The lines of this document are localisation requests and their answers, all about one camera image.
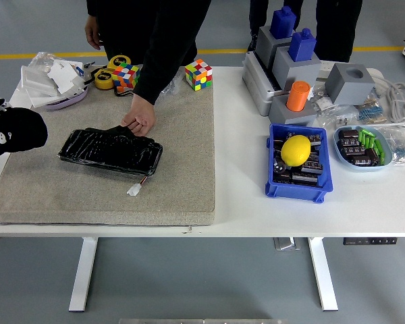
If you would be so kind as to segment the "person's left hand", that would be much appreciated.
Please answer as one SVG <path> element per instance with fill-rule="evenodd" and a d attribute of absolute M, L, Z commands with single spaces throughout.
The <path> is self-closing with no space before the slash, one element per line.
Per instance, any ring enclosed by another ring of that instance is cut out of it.
<path fill-rule="evenodd" d="M 122 118 L 120 126 L 128 128 L 135 136 L 146 136 L 156 120 L 154 105 L 135 94 L 130 110 Z"/>

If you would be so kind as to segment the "person's right hand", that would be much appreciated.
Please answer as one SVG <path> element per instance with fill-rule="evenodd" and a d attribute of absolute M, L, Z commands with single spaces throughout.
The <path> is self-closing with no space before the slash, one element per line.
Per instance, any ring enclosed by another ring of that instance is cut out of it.
<path fill-rule="evenodd" d="M 94 16 L 88 15 L 86 24 L 84 27 L 86 41 L 95 50 L 100 51 L 103 46 L 102 40 L 100 39 L 99 26 L 97 19 Z"/>

